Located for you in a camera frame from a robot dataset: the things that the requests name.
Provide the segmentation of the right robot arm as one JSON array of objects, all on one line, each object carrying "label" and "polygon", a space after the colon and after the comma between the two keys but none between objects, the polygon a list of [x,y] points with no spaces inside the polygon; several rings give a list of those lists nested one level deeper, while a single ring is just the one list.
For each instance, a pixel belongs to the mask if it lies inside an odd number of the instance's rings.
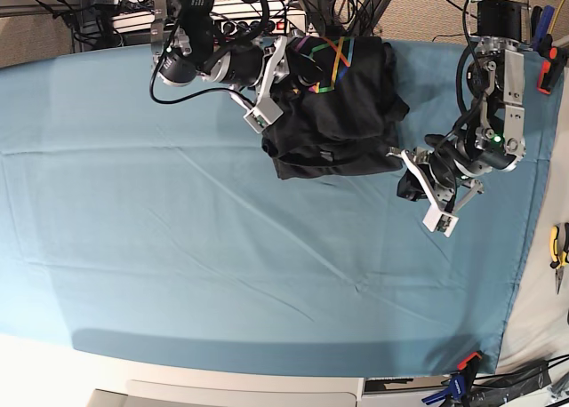
[{"label": "right robot arm", "polygon": [[290,74],[288,39],[278,36],[264,45],[268,0],[241,1],[260,5],[260,21],[225,33],[212,18],[215,0],[154,0],[150,80],[178,87],[196,78],[210,82],[211,92],[227,92],[244,109],[245,121],[261,133],[284,113],[271,89]]}]

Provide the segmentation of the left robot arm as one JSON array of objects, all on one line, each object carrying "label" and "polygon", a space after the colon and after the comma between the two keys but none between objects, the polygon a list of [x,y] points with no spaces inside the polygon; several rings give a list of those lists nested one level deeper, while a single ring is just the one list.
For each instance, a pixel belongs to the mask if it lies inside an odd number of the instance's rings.
[{"label": "left robot arm", "polygon": [[480,176],[511,172],[525,157],[525,56],[531,39],[529,0],[465,0],[467,46],[457,65],[460,116],[446,135],[425,137],[425,148],[391,148],[406,172],[399,197],[429,201],[423,225],[450,236],[457,212],[483,193]]}]

